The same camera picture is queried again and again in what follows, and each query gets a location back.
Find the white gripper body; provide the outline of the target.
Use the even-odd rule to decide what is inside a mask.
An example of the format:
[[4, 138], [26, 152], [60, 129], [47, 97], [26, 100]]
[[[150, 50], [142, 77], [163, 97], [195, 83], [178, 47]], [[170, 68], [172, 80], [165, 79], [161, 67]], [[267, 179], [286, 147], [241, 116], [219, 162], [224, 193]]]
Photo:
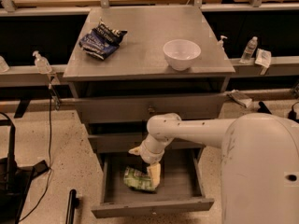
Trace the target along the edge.
[[139, 146], [139, 155], [145, 163], [153, 164], [162, 159], [164, 149], [164, 143], [149, 134]]

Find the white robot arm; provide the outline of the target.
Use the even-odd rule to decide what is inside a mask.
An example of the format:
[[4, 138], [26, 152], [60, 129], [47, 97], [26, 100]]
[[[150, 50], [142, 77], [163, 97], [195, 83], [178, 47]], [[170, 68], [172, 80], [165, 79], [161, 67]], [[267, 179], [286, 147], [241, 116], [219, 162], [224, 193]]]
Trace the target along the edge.
[[160, 160], [174, 139], [221, 150], [221, 224], [299, 224], [299, 125], [265, 113], [237, 119], [183, 120], [175, 113], [147, 123], [129, 150], [160, 184]]

